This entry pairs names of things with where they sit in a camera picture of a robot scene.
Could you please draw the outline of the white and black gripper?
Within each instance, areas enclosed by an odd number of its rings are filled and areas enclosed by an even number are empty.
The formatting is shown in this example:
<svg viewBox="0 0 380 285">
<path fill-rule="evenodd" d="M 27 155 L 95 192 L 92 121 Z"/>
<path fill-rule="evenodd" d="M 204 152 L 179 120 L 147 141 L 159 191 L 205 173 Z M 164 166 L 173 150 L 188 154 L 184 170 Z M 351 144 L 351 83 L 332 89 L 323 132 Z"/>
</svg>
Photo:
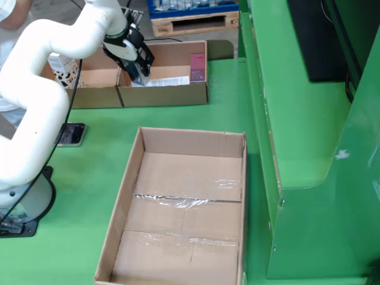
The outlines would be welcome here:
<svg viewBox="0 0 380 285">
<path fill-rule="evenodd" d="M 136 24 L 130 24 L 119 34 L 106 34 L 103 39 L 103 51 L 122 70 L 130 73 L 130 62 L 140 66 L 144 75 L 150 75 L 154 55 L 144 43 L 144 37 Z"/>
</svg>

